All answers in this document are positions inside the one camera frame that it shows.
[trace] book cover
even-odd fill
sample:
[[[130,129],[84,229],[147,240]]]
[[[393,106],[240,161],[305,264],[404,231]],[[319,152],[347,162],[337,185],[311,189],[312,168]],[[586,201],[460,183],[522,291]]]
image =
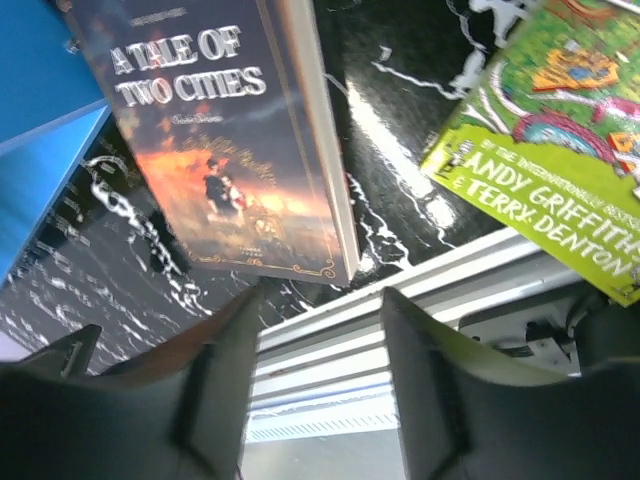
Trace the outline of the book cover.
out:
[[[77,0],[69,16],[193,261],[345,285],[286,8],[282,0]]]
[[[604,0],[544,2],[422,164],[623,305],[640,298],[638,31]]]

